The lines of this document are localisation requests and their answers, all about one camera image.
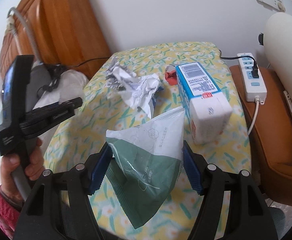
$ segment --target human hand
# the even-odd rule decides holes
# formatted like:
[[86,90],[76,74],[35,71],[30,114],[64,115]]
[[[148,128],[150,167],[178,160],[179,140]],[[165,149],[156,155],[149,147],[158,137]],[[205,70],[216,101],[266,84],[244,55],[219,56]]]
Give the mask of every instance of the human hand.
[[[36,147],[30,155],[30,164],[25,169],[26,176],[30,180],[36,180],[45,170],[43,163],[44,158],[42,156],[40,146],[42,141],[38,138]],[[20,202],[23,200],[21,194],[19,193],[11,173],[20,165],[20,159],[17,154],[5,155],[2,158],[0,173],[2,177],[2,192],[12,201]]]

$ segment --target yellow floral fabric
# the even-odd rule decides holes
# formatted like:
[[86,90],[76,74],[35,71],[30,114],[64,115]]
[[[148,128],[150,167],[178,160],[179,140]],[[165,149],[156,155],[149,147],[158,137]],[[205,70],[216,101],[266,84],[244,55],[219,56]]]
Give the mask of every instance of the yellow floral fabric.
[[[100,151],[107,129],[126,129],[149,120],[145,113],[129,108],[120,96],[104,87],[105,70],[113,57],[138,76],[158,74],[164,90],[156,93],[154,116],[181,105],[178,87],[170,86],[164,78],[166,66],[200,62],[226,96],[233,113],[217,141],[199,146],[194,145],[185,118],[184,139],[194,152],[202,154],[208,163],[216,164],[223,171],[250,170],[250,145],[241,103],[227,65],[220,60],[218,48],[209,42],[165,43],[115,53],[85,87],[86,99],[79,113],[59,126],[45,154],[47,168],[53,172],[67,171]],[[101,228],[122,239],[136,240],[187,239],[201,201],[202,197],[191,189],[184,169],[156,215],[138,229],[130,224],[107,177],[90,197]],[[229,194],[225,192],[216,238],[223,235],[228,208]]]

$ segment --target floral tablecloth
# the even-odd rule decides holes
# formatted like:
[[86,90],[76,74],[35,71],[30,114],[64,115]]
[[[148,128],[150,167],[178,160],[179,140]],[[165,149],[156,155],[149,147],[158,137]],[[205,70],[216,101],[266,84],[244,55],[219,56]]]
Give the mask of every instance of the floral tablecloth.
[[[181,105],[177,86],[169,86],[164,79],[166,66],[200,62],[226,96],[233,114],[219,140],[200,146],[194,145],[185,118],[184,139],[194,152],[202,154],[208,163],[216,164],[223,171],[238,173],[242,169],[250,170],[250,145],[243,110],[229,69],[220,60],[218,48],[214,44],[166,43],[126,50],[114,56],[139,76],[157,73],[163,80],[164,90],[156,94],[154,116]],[[149,120],[142,111],[129,108],[120,96],[104,87],[104,71],[112,57],[85,87],[86,99],[79,113],[63,122],[55,133],[44,157],[45,166],[53,172],[69,170],[75,164],[85,162],[90,154],[99,152],[105,142],[107,129],[121,130]],[[229,196],[225,192],[216,238],[224,232]],[[100,190],[90,197],[100,227],[120,238],[138,240],[187,239],[201,201],[202,197],[191,189],[184,169],[156,215],[138,229],[130,224],[107,177]]]

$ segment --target wet wipe package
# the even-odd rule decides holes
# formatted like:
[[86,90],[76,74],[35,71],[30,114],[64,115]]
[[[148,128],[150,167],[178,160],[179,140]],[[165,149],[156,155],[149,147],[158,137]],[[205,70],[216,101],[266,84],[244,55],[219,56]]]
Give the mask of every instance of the wet wipe package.
[[115,159],[106,172],[134,228],[151,219],[175,186],[182,167],[185,109],[147,123],[106,132]]

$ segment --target crumpled red packaging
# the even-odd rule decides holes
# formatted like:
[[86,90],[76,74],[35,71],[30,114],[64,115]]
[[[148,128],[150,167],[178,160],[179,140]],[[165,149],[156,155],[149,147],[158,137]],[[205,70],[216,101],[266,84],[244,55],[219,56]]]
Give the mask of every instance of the crumpled red packaging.
[[174,65],[169,64],[165,69],[165,79],[171,86],[177,85],[177,74]]

